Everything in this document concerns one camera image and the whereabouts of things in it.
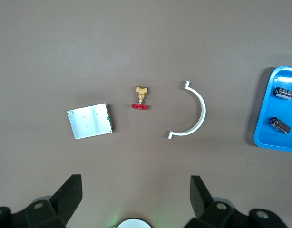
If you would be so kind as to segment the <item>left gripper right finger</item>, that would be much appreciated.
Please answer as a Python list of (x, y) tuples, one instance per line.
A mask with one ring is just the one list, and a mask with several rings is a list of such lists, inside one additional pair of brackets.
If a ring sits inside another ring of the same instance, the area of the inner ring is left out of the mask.
[(186, 228), (286, 228), (284, 221), (266, 209), (252, 209), (248, 215), (229, 203), (212, 197), (200, 176), (190, 178), (190, 202), (195, 214)]

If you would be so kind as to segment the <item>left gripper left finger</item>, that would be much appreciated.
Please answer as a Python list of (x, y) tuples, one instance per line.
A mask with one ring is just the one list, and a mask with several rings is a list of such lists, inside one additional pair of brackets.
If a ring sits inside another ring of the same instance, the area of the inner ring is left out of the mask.
[(82, 196), (82, 177), (73, 174), (52, 196), (37, 198), (19, 212), (0, 207), (0, 228), (65, 228)]

